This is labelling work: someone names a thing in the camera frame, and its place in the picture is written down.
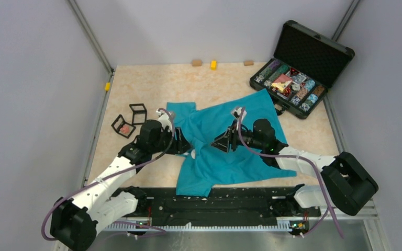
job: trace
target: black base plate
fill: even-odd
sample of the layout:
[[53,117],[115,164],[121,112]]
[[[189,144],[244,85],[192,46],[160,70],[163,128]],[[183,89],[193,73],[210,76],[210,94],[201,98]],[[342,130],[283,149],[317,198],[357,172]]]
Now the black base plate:
[[137,210],[125,217],[150,214],[154,226],[189,222],[192,226],[271,226],[277,224],[277,217],[303,216],[306,210],[309,216],[320,216],[319,209],[298,205],[293,198],[298,187],[214,188],[208,197],[177,196],[175,188],[140,189],[147,199],[140,200]]

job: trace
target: red object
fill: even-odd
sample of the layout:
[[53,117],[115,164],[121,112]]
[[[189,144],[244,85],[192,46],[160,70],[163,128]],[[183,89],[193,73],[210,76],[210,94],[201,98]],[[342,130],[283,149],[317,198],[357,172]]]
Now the red object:
[[291,88],[288,87],[284,90],[283,95],[286,97],[289,97],[290,94],[291,94]]
[[121,127],[121,129],[119,129],[122,133],[127,134],[129,133],[129,126],[128,125],[124,125]]
[[299,73],[299,72],[298,72],[296,69],[291,68],[291,76],[298,75],[298,73]]

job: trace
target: case handle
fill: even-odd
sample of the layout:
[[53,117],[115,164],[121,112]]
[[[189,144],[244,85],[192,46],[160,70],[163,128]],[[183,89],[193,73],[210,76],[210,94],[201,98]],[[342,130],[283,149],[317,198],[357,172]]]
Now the case handle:
[[278,116],[280,116],[280,115],[283,114],[287,109],[289,109],[289,106],[286,106],[286,105],[279,105],[279,106],[281,106],[281,109],[278,110],[277,107],[276,107],[276,103],[277,103],[277,102],[274,103],[274,107],[275,107],[275,110],[276,110],[276,114],[277,114]]
[[286,111],[286,108],[285,108],[284,106],[282,106],[282,107],[281,107],[281,110],[278,110],[278,109],[275,107],[275,110],[276,110],[276,114],[277,114],[278,116],[280,116],[281,114],[283,114],[283,113]]

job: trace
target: case lid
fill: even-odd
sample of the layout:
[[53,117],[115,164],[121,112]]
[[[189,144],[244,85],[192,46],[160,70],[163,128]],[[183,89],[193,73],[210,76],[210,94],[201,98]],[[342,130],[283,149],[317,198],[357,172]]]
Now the case lid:
[[290,20],[283,25],[274,57],[330,88],[355,52]]

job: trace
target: yellow block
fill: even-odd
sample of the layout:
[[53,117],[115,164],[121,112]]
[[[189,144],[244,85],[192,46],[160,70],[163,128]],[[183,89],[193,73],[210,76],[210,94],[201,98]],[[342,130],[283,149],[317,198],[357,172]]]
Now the yellow block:
[[212,71],[216,70],[216,60],[212,60],[210,63],[210,69],[212,69]]

